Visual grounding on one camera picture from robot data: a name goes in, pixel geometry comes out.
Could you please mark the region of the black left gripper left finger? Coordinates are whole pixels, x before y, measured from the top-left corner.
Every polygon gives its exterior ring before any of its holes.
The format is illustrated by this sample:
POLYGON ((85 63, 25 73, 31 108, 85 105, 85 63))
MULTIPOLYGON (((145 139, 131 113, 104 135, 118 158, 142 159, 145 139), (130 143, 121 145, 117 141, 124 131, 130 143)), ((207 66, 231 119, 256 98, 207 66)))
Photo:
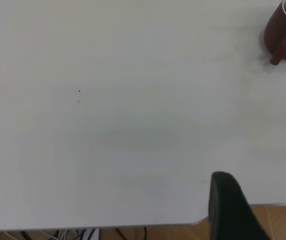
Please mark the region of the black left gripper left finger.
POLYGON ((268 240, 237 180, 227 172, 211 175, 208 219, 211 240, 268 240))

